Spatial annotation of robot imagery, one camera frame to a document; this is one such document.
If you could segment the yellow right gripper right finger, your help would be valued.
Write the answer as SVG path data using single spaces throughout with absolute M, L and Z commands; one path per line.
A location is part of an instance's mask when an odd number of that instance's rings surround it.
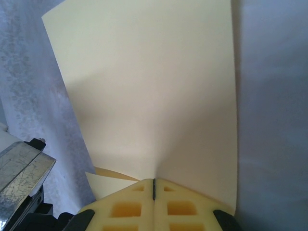
M 241 231 L 227 205 L 163 179 L 154 180 L 155 231 Z

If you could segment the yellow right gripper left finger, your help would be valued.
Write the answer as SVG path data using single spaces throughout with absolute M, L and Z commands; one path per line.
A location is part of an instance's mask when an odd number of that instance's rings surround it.
M 154 180 L 145 179 L 83 207 L 65 231 L 153 231 Z

